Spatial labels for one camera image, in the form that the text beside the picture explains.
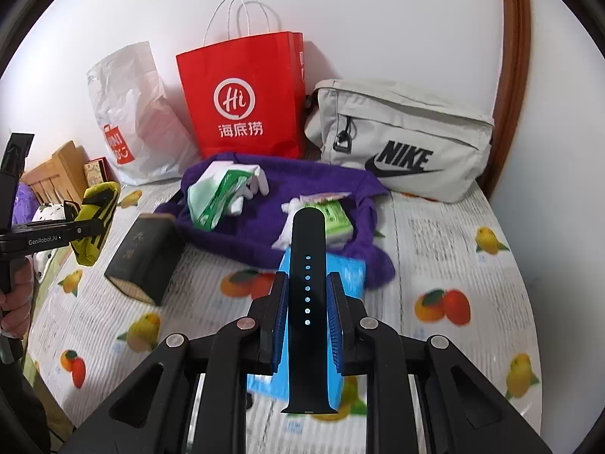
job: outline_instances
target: nike swoosh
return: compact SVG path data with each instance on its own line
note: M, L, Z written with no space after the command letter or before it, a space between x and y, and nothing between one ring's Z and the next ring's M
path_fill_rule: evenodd
M376 177L396 177L396 176L413 176L414 174L427 174L427 173L440 173L443 169L434 169L432 171L423 171L423 170L415 170L415 171L384 171L381 168L377 167L374 163L374 159L376 156L368 159L365 162L365 170L370 171Z

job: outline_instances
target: white circular logo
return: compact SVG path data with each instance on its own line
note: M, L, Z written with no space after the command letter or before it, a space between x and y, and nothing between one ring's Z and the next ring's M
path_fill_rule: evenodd
M227 78L214 89L214 107L227 119L248 117L255 103L254 90L241 78Z

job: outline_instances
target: hand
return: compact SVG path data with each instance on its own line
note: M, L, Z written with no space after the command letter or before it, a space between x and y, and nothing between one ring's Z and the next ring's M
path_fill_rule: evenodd
M0 308L5 312L0 328L2 334L12 338L23 338L29 329L34 282L31 260L28 258L26 261L14 274L14 288L11 292L0 292Z

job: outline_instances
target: shopping bag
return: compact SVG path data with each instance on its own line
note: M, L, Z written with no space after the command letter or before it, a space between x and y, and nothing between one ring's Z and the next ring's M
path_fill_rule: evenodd
M233 151L299 158L304 153L303 35L250 36L246 2L241 2L247 37L229 39L228 30L227 41L206 46L204 37L201 48L177 56L200 150L204 157Z
M181 177L200 156L168 104L148 42L104 58L88 72L88 93L122 183Z

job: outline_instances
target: metal screw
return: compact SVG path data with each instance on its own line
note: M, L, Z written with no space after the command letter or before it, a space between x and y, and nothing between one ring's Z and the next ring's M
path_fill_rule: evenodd
M431 338L431 345L440 350L445 350L450 346L450 341L445 336L435 335Z
M251 317L243 317L237 321L237 327L243 330L252 329L256 326L256 321Z
M359 326L364 329L376 329L378 327L378 321L373 317L364 317L359 321Z
M183 335L179 335L178 333L174 333L166 338L166 344L170 348L177 348L181 346L185 342Z

